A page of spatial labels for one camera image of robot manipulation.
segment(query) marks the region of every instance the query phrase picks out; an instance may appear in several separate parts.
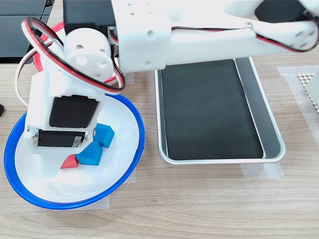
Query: red block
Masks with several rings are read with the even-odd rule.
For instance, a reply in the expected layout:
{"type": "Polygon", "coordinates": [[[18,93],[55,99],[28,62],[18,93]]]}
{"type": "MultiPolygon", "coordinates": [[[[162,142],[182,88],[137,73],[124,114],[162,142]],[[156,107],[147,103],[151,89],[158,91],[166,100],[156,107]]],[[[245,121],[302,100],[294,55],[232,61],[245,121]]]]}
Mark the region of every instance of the red block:
{"type": "Polygon", "coordinates": [[[75,154],[71,154],[66,158],[61,168],[76,168],[79,166],[79,161],[76,159],[75,154]]]}

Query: black wire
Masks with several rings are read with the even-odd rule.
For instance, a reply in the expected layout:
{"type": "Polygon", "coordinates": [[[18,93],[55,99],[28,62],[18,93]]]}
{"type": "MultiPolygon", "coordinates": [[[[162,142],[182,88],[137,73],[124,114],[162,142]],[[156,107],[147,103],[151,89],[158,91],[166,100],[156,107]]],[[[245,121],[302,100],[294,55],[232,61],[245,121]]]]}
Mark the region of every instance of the black wire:
{"type": "Polygon", "coordinates": [[[118,67],[118,65],[117,65],[116,62],[115,62],[114,49],[115,49],[115,47],[114,47],[114,45],[113,45],[112,48],[111,48],[111,59],[112,59],[112,61],[113,61],[113,65],[114,65],[115,69],[118,71],[118,73],[120,74],[120,76],[121,76],[122,79],[123,79],[123,85],[122,85],[122,87],[123,87],[123,89],[124,89],[124,87],[125,87],[125,85],[126,85],[126,80],[125,80],[125,77],[124,77],[122,71],[120,70],[120,68],[118,67]]]}
{"type": "Polygon", "coordinates": [[[284,44],[284,43],[282,43],[282,42],[280,42],[280,41],[277,41],[277,40],[268,38],[268,37],[263,36],[263,35],[260,35],[260,34],[258,34],[258,33],[256,33],[256,34],[257,34],[258,37],[261,37],[261,38],[263,38],[263,39],[265,39],[265,40],[272,41],[272,42],[274,42],[274,43],[276,43],[276,44],[279,44],[279,45],[281,45],[281,46],[284,46],[284,47],[286,47],[286,48],[288,48],[288,49],[290,49],[290,50],[292,50],[292,51],[296,51],[296,52],[308,52],[308,51],[311,51],[311,50],[315,49],[315,48],[317,47],[317,45],[319,44],[319,20],[317,20],[316,18],[314,18],[310,13],[306,13],[306,14],[307,14],[307,16],[311,19],[311,21],[313,21],[313,22],[316,24],[317,29],[318,29],[318,36],[317,36],[316,42],[314,43],[314,45],[313,45],[312,47],[310,47],[310,48],[308,48],[308,49],[305,49],[305,50],[297,49],[297,48],[294,48],[294,47],[292,47],[292,46],[286,45],[286,44],[284,44]]]}
{"type": "Polygon", "coordinates": [[[60,39],[60,37],[58,37],[58,35],[50,28],[48,27],[47,24],[45,24],[44,22],[40,21],[39,19],[37,18],[34,18],[32,17],[32,20],[38,22],[40,25],[42,25],[48,32],[50,32],[52,35],[54,35],[54,38],[63,46],[63,41],[60,39]]]}
{"type": "Polygon", "coordinates": [[[115,33],[114,33],[114,30],[110,30],[110,34],[111,34],[111,36],[112,36],[115,40],[118,41],[118,38],[117,38],[117,36],[116,36],[115,33]]]}
{"type": "Polygon", "coordinates": [[[203,31],[227,31],[227,30],[239,30],[240,28],[211,28],[211,27],[189,27],[189,26],[173,26],[174,30],[203,30],[203,31]]]}
{"type": "MultiPolygon", "coordinates": [[[[268,38],[268,37],[263,36],[263,35],[261,35],[261,34],[258,34],[258,33],[256,33],[256,32],[255,32],[255,33],[256,33],[256,35],[257,35],[259,38],[262,38],[262,39],[271,41],[271,42],[273,42],[273,43],[275,43],[275,44],[281,45],[281,46],[283,46],[283,47],[285,47],[285,48],[288,48],[288,49],[290,49],[290,50],[292,50],[292,51],[295,51],[295,52],[308,52],[308,51],[311,51],[311,50],[313,50],[314,48],[316,48],[316,46],[319,44],[319,20],[316,19],[316,18],[314,18],[309,12],[306,12],[305,15],[306,15],[311,21],[313,21],[313,22],[317,25],[317,28],[318,28],[318,37],[317,37],[317,39],[316,39],[316,42],[315,42],[315,44],[314,44],[312,47],[310,47],[310,48],[308,48],[308,49],[305,49],[305,50],[297,49],[297,48],[294,48],[294,47],[292,47],[292,46],[286,45],[286,44],[284,44],[284,43],[282,43],[282,42],[280,42],[280,41],[274,40],[274,39],[272,39],[272,38],[268,38]]],[[[172,29],[172,31],[174,31],[174,30],[227,31],[227,30],[239,30],[239,29],[241,29],[241,28],[209,28],[209,27],[174,26],[174,27],[172,27],[171,29],[172,29]]]]}
{"type": "MultiPolygon", "coordinates": [[[[33,19],[34,19],[33,17],[28,17],[27,22],[28,22],[29,26],[32,26],[32,20],[33,20],[33,19]]],[[[31,27],[31,30],[33,31],[33,33],[35,32],[35,28],[34,28],[34,27],[31,27]]],[[[93,79],[93,78],[91,78],[91,77],[89,77],[89,76],[83,74],[82,72],[78,71],[76,68],[72,67],[72,66],[69,65],[68,63],[66,63],[66,62],[65,62],[63,59],[61,59],[58,55],[56,55],[54,52],[52,52],[52,51],[50,50],[50,48],[47,47],[47,46],[44,44],[44,42],[42,41],[42,39],[41,39],[38,35],[35,34],[35,37],[36,37],[36,38],[38,39],[38,41],[40,42],[41,46],[44,47],[54,58],[58,59],[64,66],[66,66],[67,68],[71,69],[72,71],[75,71],[77,74],[81,75],[82,77],[85,77],[85,78],[87,78],[89,81],[94,82],[94,83],[96,83],[96,84],[98,84],[98,85],[100,85],[100,86],[103,86],[103,87],[106,86],[106,88],[111,89],[111,90],[121,91],[121,90],[124,89],[124,87],[125,87],[125,78],[124,78],[124,77],[122,78],[122,79],[123,79],[123,85],[122,85],[122,87],[109,86],[109,85],[107,85],[107,84],[105,84],[105,83],[103,83],[103,82],[97,81],[97,80],[95,80],[95,79],[93,79]]]]}

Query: blue block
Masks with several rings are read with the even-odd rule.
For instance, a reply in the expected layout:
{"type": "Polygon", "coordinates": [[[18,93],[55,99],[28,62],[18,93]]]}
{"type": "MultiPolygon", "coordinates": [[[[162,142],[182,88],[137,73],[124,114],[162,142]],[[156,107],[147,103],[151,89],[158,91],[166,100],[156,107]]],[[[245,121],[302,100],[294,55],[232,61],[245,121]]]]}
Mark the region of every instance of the blue block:
{"type": "Polygon", "coordinates": [[[95,127],[96,135],[93,140],[99,141],[101,146],[104,148],[109,148],[114,137],[114,131],[108,125],[98,123],[95,127]]]}
{"type": "Polygon", "coordinates": [[[76,154],[75,157],[80,164],[98,166],[102,156],[102,146],[99,142],[93,141],[81,153],[76,154]]]}

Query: blue rim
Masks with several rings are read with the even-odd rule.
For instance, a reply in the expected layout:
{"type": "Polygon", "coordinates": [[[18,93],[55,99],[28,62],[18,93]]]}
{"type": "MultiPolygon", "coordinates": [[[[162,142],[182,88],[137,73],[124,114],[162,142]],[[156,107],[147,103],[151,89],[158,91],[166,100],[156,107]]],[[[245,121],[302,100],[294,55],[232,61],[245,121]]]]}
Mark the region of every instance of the blue rim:
{"type": "Polygon", "coordinates": [[[144,130],[142,117],[140,113],[138,112],[138,110],[135,108],[135,106],[124,96],[122,95],[117,95],[117,96],[108,95],[108,96],[126,105],[134,114],[139,126],[139,131],[140,131],[139,146],[138,146],[138,149],[136,150],[134,159],[131,165],[129,166],[128,170],[126,171],[126,173],[113,186],[111,186],[104,192],[86,200],[72,202],[72,203],[56,203],[56,202],[51,202],[51,201],[44,200],[42,198],[37,197],[36,195],[32,194],[29,190],[27,190],[26,187],[22,184],[15,169],[15,160],[14,160],[15,149],[24,131],[25,116],[26,116],[26,113],[25,113],[14,126],[4,150],[4,169],[5,169],[6,177],[8,178],[8,181],[13,187],[13,189],[22,198],[42,208],[55,209],[55,210],[79,208],[79,207],[83,207],[91,203],[94,203],[96,201],[99,201],[100,199],[106,197],[107,195],[112,193],[115,189],[117,189],[119,186],[121,186],[121,184],[124,183],[124,181],[130,176],[130,174],[135,169],[137,163],[139,162],[139,159],[144,149],[145,130],[144,130]]]}

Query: screw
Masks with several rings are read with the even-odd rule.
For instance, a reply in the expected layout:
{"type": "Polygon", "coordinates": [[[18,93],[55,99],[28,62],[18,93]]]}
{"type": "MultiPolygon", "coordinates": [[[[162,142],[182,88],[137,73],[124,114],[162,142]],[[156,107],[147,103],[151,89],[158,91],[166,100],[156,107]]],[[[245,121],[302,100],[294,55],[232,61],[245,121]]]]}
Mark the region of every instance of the screw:
{"type": "Polygon", "coordinates": [[[245,28],[253,29],[254,25],[251,22],[245,22],[245,28]]]}
{"type": "Polygon", "coordinates": [[[305,42],[304,44],[302,44],[301,46],[300,46],[300,48],[303,48],[304,46],[307,46],[307,43],[305,42]]]}
{"type": "Polygon", "coordinates": [[[297,33],[297,34],[295,35],[295,37],[301,36],[302,34],[303,34],[303,31],[297,33]]]}

